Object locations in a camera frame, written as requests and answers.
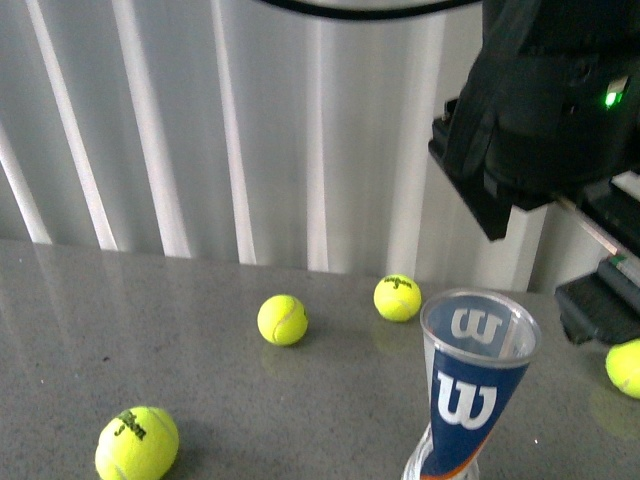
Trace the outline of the black gripper finger pad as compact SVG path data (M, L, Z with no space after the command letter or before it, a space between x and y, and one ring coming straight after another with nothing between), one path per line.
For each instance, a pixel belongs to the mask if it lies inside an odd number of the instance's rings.
M639 338L639 260L614 255L558 286L555 299L568 340L618 345Z

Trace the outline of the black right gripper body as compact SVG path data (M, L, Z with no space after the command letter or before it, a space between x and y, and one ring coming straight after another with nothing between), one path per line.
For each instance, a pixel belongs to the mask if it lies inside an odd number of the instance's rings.
M639 5L486 1L482 47L429 149L490 240L639 165Z

